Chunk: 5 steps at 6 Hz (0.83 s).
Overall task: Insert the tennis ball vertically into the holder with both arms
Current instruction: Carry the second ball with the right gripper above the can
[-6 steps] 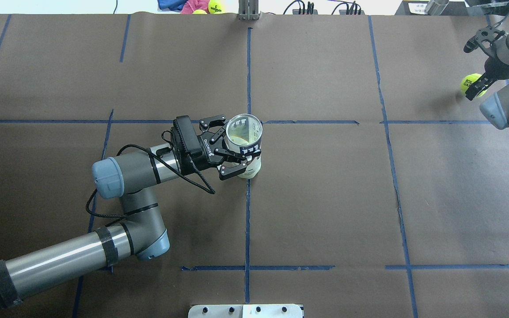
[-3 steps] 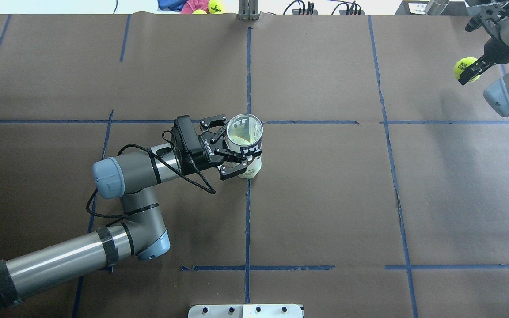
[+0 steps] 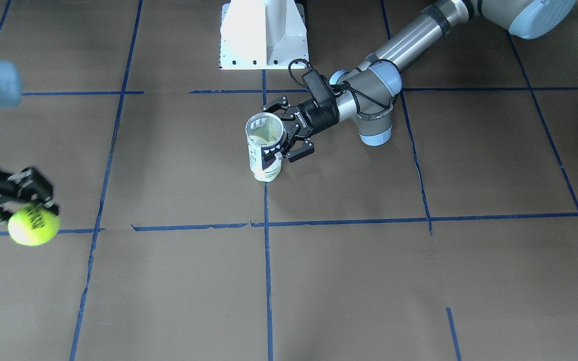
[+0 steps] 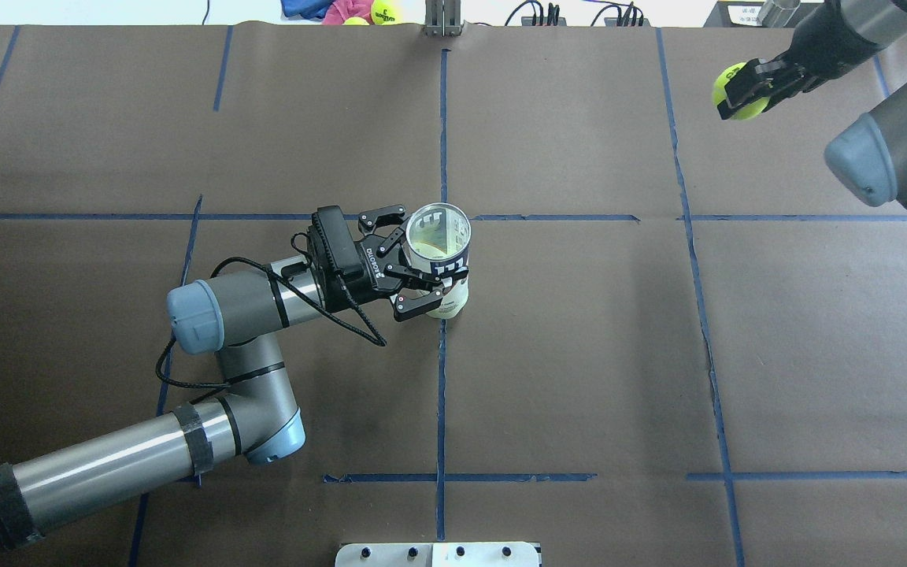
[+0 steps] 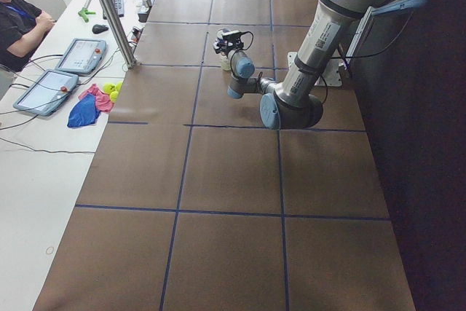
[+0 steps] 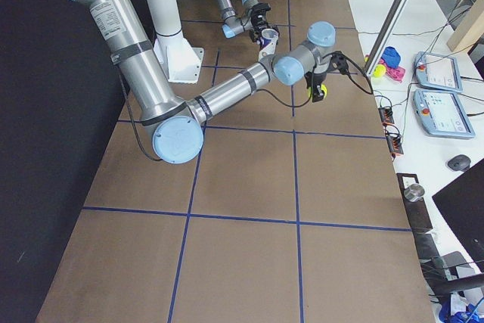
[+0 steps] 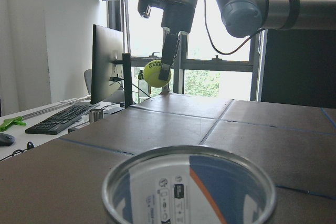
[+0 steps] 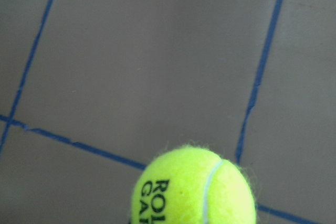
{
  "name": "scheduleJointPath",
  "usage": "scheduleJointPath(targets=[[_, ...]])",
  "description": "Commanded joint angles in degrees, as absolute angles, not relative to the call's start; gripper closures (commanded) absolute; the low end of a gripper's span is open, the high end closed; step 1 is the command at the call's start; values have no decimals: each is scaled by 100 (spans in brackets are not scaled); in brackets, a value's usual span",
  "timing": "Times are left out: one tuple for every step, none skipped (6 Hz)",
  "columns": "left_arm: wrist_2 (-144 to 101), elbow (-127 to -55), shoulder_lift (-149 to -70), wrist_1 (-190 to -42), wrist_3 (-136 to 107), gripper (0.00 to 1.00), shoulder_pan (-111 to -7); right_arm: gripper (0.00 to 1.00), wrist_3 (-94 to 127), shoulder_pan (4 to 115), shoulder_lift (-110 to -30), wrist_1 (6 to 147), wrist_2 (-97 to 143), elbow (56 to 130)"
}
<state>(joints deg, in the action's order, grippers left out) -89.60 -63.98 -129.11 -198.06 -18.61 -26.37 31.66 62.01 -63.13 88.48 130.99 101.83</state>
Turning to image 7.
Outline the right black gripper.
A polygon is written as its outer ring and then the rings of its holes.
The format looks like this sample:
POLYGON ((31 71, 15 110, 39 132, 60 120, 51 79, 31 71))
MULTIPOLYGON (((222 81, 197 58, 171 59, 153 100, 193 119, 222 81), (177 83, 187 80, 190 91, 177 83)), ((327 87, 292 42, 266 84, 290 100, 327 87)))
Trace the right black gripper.
POLYGON ((189 34, 192 28, 195 7, 191 4, 166 0, 161 27, 167 30, 162 49, 160 80, 168 80, 174 58, 180 44, 177 34, 189 34))

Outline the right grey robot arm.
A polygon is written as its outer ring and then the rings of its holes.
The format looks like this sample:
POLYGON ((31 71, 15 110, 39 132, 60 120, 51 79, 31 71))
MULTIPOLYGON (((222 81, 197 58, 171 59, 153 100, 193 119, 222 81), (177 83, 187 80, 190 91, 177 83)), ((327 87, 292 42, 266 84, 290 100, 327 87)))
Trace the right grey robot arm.
MULTIPOLYGON (((189 34, 198 0, 163 0, 161 26, 167 30, 161 80, 167 80, 179 44, 189 34)), ((216 0, 227 32, 237 38, 266 29, 335 29, 335 0, 216 0)))

